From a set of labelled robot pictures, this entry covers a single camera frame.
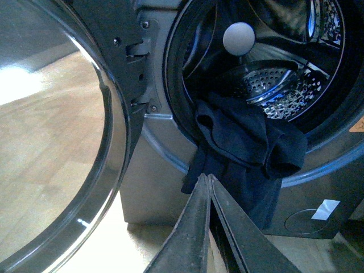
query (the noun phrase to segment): dark blue cloth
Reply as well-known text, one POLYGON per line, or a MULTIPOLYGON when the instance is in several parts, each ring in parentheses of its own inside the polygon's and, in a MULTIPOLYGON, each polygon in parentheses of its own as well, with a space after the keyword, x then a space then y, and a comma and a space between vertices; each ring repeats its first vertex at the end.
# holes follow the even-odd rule
POLYGON ((198 101, 201 141, 182 187, 190 194, 201 173, 216 176, 259 228, 268 228, 282 178, 299 171, 305 135, 284 120, 268 119, 258 106, 211 93, 198 101))

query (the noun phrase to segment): front-loading washer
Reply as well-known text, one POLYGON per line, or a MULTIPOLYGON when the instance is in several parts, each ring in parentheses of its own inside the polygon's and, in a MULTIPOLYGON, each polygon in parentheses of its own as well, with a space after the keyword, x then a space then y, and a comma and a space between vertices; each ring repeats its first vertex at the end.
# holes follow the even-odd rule
POLYGON ((283 180, 263 232, 333 238, 364 197, 362 2, 135 1, 134 7, 140 23, 148 23, 143 35, 156 42, 147 60, 151 100, 121 186, 126 221, 175 223, 200 137, 195 100, 214 90, 260 105, 308 138, 304 167, 283 180), (223 43, 237 22, 255 34, 243 56, 223 43))
POLYGON ((1 272, 60 266, 119 188, 127 222, 173 225, 194 101, 217 86, 309 140, 264 232, 332 238, 364 196, 363 13, 356 0, 4 4, 1 272), (255 35, 244 56, 222 42, 237 22, 255 35))

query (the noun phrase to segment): gray metal panel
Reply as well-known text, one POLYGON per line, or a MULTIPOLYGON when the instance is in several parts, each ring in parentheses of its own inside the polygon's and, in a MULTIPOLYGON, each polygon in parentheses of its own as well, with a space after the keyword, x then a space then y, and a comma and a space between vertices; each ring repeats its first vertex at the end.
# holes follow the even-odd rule
POLYGON ((125 221, 174 225, 189 197, 181 193, 184 176, 142 136, 120 188, 125 221))
MULTIPOLYGON (((360 157, 344 168, 319 179, 294 187, 283 188, 279 196, 272 226, 268 230, 264 230, 264 233, 332 239, 363 199, 363 169, 364 158, 360 157), (340 203, 329 219, 325 221, 326 227, 322 230, 300 235, 285 228, 284 224, 288 217, 303 210, 316 210, 325 199, 337 200, 340 203)), ((297 224, 306 225, 307 227, 315 225, 315 220, 310 218, 301 219, 301 221, 304 221, 304 223, 297 224)))

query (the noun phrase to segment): orange label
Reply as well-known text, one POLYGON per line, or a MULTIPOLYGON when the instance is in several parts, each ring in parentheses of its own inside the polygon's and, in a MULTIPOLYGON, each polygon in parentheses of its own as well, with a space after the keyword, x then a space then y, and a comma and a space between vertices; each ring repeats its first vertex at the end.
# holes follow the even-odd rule
POLYGON ((364 117, 362 117, 357 124, 355 124, 352 128, 350 128, 349 132, 352 133, 364 133, 364 117))

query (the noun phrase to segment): white ball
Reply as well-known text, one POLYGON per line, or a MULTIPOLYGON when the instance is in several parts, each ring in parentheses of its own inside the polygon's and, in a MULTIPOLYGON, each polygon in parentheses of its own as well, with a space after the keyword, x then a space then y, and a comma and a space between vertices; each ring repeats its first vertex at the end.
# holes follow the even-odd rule
POLYGON ((255 33, 249 24, 235 23, 227 28, 222 42, 228 53, 242 56, 252 49, 255 43, 255 33))

